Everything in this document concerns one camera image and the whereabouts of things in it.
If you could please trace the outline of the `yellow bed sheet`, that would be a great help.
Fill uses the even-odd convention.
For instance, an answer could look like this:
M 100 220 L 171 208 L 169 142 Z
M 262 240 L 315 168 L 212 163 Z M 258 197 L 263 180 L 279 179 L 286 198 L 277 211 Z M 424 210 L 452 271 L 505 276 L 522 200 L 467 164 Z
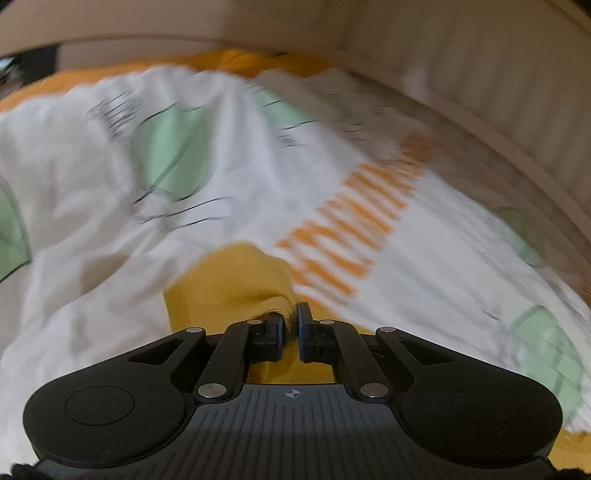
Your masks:
M 118 75 L 144 72 L 157 66 L 186 67 L 194 71 L 221 71 L 256 78 L 266 70 L 283 70 L 298 77 L 308 77 L 335 67 L 335 63 L 307 52 L 289 52 L 279 55 L 254 53 L 239 49 L 216 49 L 193 55 L 162 57 L 113 66 L 66 70 L 52 74 L 27 85 L 1 100 L 2 112 L 35 97 L 63 95 L 79 85 L 92 85 Z

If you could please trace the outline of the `beige wooden bed frame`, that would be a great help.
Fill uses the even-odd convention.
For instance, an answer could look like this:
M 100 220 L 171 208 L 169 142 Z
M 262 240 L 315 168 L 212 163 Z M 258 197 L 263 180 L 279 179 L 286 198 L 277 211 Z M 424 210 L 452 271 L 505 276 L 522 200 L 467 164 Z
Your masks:
M 590 230 L 590 20 L 570 1 L 13 1 L 1 51 L 163 39 L 307 50 L 447 116 Z

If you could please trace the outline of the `white jellyfish print duvet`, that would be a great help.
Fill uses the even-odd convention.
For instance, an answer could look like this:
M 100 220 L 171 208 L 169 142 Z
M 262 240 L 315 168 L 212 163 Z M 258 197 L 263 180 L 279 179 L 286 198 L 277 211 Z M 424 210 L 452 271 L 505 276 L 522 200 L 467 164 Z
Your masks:
M 208 253 L 339 254 L 363 333 L 398 327 L 539 381 L 560 463 L 590 453 L 590 283 L 535 218 L 396 96 L 342 70 L 160 66 L 1 114 L 1 463 L 43 384 L 164 337 Z

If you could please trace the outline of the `mustard yellow knit garment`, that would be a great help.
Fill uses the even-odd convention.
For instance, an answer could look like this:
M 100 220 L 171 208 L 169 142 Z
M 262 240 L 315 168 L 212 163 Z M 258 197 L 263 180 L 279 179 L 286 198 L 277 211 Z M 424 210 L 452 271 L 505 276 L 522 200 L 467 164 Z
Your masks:
M 352 263 L 327 251 L 311 257 L 294 249 L 286 253 L 286 258 L 273 256 L 245 242 L 208 253 L 163 292 L 171 330 L 202 327 L 209 334 L 218 334 L 232 323 L 279 313 L 287 323 L 283 358 L 250 367 L 249 382 L 332 383 L 331 367 L 298 358 L 297 303 L 310 304 L 315 319 L 339 320 L 329 304 L 339 304 L 339 293 L 351 296 L 355 289 L 338 276 L 335 267 L 352 267 L 365 274 L 368 264 Z

